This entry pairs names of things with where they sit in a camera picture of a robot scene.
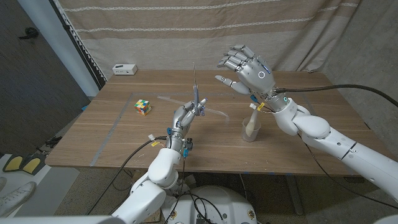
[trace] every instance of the robot finger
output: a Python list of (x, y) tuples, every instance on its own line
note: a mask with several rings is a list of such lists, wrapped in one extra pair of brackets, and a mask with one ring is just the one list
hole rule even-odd
[(225, 67), (225, 62), (230, 58), (230, 56), (225, 56), (218, 62), (217, 68)]
[(231, 69), (234, 72), (237, 72), (242, 69), (242, 67), (240, 67), (239, 65), (235, 64), (230, 60), (227, 60), (224, 64), (227, 68)]
[(230, 80), (229, 78), (224, 78), (221, 75), (216, 75), (215, 78), (218, 79), (219, 81), (221, 81), (222, 83), (224, 83), (225, 85), (233, 88), (235, 91), (237, 91), (240, 94), (244, 94), (244, 95), (250, 94), (249, 87), (247, 87), (242, 82), (235, 82), (235, 81)]
[(237, 65), (242, 65), (243, 62), (245, 62), (244, 60), (241, 60), (241, 59), (239, 59), (237, 57), (234, 57), (234, 56), (230, 56), (230, 58), (228, 60), (230, 62), (233, 62), (233, 63), (237, 64)]
[(193, 103), (193, 100), (191, 100), (188, 103), (184, 104), (184, 108), (185, 108), (186, 111), (192, 109), (192, 103)]
[(230, 51), (228, 51), (226, 54), (224, 54), (224, 55), (227, 55), (227, 56), (234, 56), (234, 57), (237, 57), (237, 58), (239, 58), (239, 59), (241, 59), (241, 60), (245, 60), (245, 61), (247, 61), (248, 60), (248, 58), (244, 55), (244, 54), (242, 54), (242, 53), (240, 53), (240, 52), (237, 52), (237, 51), (235, 51), (235, 50), (230, 50)]
[(221, 75), (216, 75), (215, 78), (218, 79), (219, 81), (221, 81), (222, 83), (224, 83), (225, 85), (228, 85), (228, 86), (231, 86), (231, 84), (233, 82), (229, 78), (224, 78)]
[(253, 58), (253, 56), (254, 56), (254, 52), (249, 47), (246, 47), (245, 45), (235, 45), (233, 47), (230, 47), (230, 49), (238, 50), (249, 58)]
[(195, 112), (194, 112), (194, 110), (189, 111), (189, 112), (184, 116), (184, 118), (181, 120), (181, 126), (182, 126), (182, 127), (186, 127), (186, 126), (190, 125), (191, 122), (193, 121), (194, 117), (195, 117)]

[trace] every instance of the door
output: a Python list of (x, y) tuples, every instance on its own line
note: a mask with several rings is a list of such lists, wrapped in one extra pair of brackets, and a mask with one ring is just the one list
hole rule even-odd
[(0, 152), (34, 152), (90, 101), (15, 0), (0, 1)]

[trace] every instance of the robotic arm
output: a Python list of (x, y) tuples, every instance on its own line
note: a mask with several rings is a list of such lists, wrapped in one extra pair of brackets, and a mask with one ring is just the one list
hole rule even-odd
[(197, 109), (193, 101), (178, 108), (166, 148), (159, 151), (148, 172), (132, 186), (130, 196), (112, 214), (113, 217), (120, 218), (125, 223), (141, 223), (162, 206), (166, 198), (164, 189), (173, 187), (178, 179), (174, 164), (180, 163), (184, 137), (196, 111), (203, 111), (206, 102), (206, 98), (201, 100)]
[(245, 45), (235, 45), (225, 54), (218, 67), (227, 67), (238, 74), (241, 82), (216, 76), (238, 93), (256, 92), (274, 111), (278, 127), (293, 136), (302, 132), (309, 146), (335, 156), (341, 162), (383, 189), (398, 202), (398, 163), (344, 136), (318, 116), (311, 115), (285, 93), (277, 93), (270, 66)]

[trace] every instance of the sneaker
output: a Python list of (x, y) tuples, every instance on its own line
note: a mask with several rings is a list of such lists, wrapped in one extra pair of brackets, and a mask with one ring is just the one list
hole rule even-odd
[(5, 177), (0, 177), (0, 191), (4, 188), (4, 186), (7, 183), (7, 178)]
[(0, 198), (0, 217), (7, 217), (25, 203), (33, 195), (35, 188), (36, 183), (32, 181)]

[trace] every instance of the gray wall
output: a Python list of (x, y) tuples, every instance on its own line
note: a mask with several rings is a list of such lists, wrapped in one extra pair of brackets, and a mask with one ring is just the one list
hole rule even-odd
[[(333, 84), (377, 88), (398, 100), (398, 1), (362, 0), (322, 72)], [(340, 91), (398, 156), (398, 108), (374, 93)]]

